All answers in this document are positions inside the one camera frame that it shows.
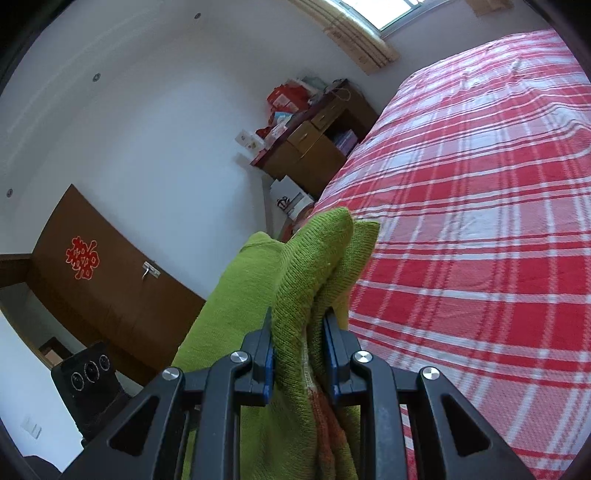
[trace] triangular cutout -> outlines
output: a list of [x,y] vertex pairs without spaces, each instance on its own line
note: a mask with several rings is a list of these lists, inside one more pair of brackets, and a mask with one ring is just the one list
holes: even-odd
[[144,444],[148,438],[159,401],[158,397],[150,397],[129,419],[129,422],[115,433],[109,441],[109,446],[120,452],[139,457],[144,450]]
[[453,397],[444,395],[441,402],[460,457],[467,457],[491,446],[491,441]]

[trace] silver screw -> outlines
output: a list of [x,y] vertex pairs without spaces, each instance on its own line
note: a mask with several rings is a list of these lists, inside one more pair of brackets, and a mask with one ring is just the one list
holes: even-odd
[[237,352],[233,352],[230,355],[230,360],[232,360],[232,362],[235,364],[243,364],[246,362],[246,360],[248,360],[248,353],[238,350]]
[[439,370],[435,367],[423,368],[423,376],[427,380],[437,380],[439,378]]
[[365,350],[360,350],[353,354],[353,358],[355,358],[360,364],[368,364],[374,359],[374,356]]
[[181,372],[178,368],[168,367],[162,372],[162,378],[165,380],[176,380],[180,374]]

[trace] knit texture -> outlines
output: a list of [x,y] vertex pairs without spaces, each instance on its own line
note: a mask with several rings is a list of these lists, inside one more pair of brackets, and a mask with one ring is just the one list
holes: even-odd
[[[344,208],[316,215],[286,244],[260,232],[228,266],[173,364],[188,372],[237,350],[272,307],[275,385],[265,408],[241,409],[241,478],[357,478],[359,411],[335,416],[324,377],[322,317],[348,324],[348,294],[373,251],[379,225]],[[193,450],[194,437],[187,452]],[[188,476],[187,455],[183,478]]]

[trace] red cloth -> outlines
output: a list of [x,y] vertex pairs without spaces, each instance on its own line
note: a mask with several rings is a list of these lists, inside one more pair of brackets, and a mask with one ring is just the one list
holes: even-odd
[[591,85],[560,37],[412,75],[316,212],[337,206],[382,224],[351,296],[362,346],[441,368],[558,479],[591,431]]

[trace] bed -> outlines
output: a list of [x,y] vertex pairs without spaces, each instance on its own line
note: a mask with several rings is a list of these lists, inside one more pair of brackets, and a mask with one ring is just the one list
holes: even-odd
[[381,223],[350,300],[362,346],[439,367],[559,478],[591,432],[591,85],[560,37],[413,74],[314,211],[337,206]]

